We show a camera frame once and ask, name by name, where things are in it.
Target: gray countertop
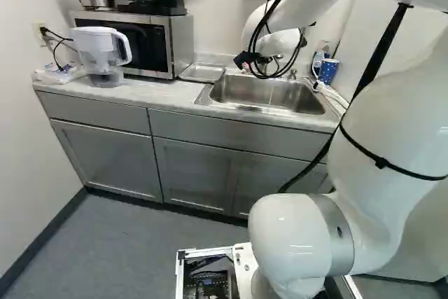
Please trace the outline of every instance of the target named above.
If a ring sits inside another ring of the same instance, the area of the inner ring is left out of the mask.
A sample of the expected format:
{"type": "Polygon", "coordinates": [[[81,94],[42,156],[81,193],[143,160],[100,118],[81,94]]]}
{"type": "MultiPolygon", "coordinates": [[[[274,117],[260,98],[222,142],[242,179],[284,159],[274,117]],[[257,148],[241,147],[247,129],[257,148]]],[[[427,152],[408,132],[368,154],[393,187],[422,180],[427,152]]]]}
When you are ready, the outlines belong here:
{"type": "Polygon", "coordinates": [[[195,104],[195,100],[204,89],[204,86],[205,84],[202,83],[183,81],[162,82],[132,79],[125,79],[124,83],[116,88],[92,87],[88,78],[79,78],[64,85],[48,85],[34,82],[35,90],[56,94],[300,130],[331,133],[339,121],[339,118],[334,113],[331,114],[333,118],[319,118],[319,116],[301,113],[295,113],[294,116],[281,116],[195,104]]]}

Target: blue mug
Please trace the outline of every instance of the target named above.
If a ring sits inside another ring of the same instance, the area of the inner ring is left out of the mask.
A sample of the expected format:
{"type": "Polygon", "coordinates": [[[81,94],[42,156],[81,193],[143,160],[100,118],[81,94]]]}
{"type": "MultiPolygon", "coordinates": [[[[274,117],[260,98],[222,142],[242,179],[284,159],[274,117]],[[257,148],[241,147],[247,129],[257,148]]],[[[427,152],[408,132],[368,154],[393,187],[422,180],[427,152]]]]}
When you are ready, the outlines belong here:
{"type": "Polygon", "coordinates": [[[330,85],[336,76],[339,63],[340,61],[336,59],[323,59],[321,70],[319,71],[319,80],[326,85],[330,85]]]}

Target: stainless steel sink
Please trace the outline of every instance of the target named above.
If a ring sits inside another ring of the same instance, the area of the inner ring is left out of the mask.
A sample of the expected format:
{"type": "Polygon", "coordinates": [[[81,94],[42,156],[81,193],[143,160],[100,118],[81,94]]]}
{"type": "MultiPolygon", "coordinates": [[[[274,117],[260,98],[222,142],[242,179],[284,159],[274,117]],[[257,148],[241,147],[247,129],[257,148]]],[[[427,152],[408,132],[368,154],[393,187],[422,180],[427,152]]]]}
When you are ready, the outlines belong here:
{"type": "Polygon", "coordinates": [[[299,82],[224,75],[213,86],[209,96],[219,103],[253,108],[284,109],[311,115],[325,113],[313,92],[299,82]]]}
{"type": "Polygon", "coordinates": [[[308,85],[282,79],[260,80],[253,76],[224,74],[206,86],[196,104],[279,115],[331,113],[308,85]]]}

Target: cabinet door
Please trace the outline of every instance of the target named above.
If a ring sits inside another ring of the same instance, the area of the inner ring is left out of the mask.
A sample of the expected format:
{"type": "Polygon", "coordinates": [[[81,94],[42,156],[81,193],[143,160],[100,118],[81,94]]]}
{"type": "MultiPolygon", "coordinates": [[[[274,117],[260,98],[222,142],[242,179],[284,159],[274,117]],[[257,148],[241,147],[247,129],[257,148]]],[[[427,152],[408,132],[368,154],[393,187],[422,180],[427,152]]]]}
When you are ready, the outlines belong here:
{"type": "MultiPolygon", "coordinates": [[[[240,153],[237,187],[234,195],[233,214],[247,217],[251,207],[261,197],[275,194],[282,185],[293,178],[308,162],[254,153],[240,153]]],[[[326,166],[318,165],[306,177],[290,188],[289,193],[326,192],[320,187],[327,175],[326,166]]]]}
{"type": "Polygon", "coordinates": [[[162,201],[151,137],[52,120],[86,186],[162,201]]]}
{"type": "Polygon", "coordinates": [[[235,151],[154,137],[165,202],[229,214],[235,151]]]}

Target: floor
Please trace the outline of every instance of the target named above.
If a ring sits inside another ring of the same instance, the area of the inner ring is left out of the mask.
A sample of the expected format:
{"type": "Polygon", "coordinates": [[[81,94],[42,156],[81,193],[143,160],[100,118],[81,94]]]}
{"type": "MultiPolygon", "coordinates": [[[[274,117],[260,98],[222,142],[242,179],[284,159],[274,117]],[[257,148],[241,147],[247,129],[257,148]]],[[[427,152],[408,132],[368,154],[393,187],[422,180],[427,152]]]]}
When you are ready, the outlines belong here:
{"type": "Polygon", "coordinates": [[[247,229],[89,195],[3,299],[174,298],[176,251],[247,229]]]}

